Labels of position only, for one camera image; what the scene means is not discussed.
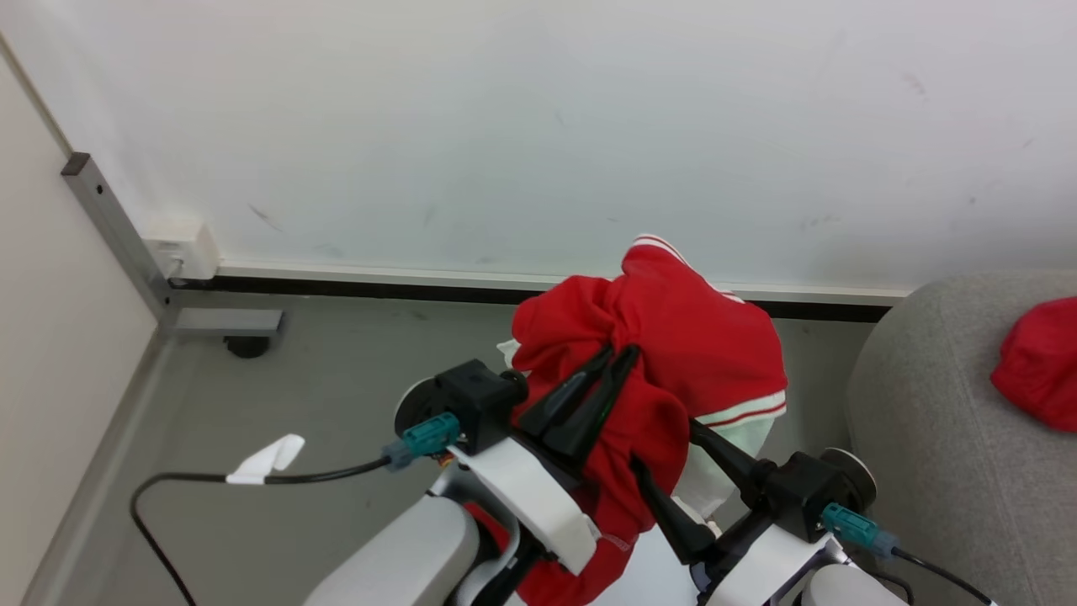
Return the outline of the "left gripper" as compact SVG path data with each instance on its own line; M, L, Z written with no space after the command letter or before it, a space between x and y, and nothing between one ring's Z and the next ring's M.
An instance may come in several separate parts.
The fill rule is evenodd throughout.
M550 452L569 463L585 463L638 360L639 346L619 352L604 346L528 407L517 418L517 429L531 437L545 433ZM479 454L465 453L460 446L448 451L570 574L581 575L595 556L601 533L530 449L506 438Z

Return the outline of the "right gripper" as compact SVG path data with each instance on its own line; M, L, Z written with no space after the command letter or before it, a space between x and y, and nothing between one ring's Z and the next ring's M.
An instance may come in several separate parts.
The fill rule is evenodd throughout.
M746 506L765 501L771 461L758 460L704 423L690 421L690 443L719 466ZM766 513L747 513L719 537L693 520L658 487L642 460L631 460L637 487L674 555L693 567L697 605L770 605L792 589L830 548L830 533L803 540Z

